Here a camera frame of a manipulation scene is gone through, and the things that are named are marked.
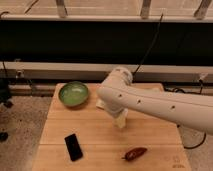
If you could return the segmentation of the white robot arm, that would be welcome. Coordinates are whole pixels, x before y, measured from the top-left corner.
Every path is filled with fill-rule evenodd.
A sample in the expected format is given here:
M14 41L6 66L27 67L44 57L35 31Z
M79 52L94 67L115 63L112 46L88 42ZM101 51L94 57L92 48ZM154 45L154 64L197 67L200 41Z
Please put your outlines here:
M213 96L134 88L132 81L127 68L116 67L98 88L113 118L128 108L213 135Z

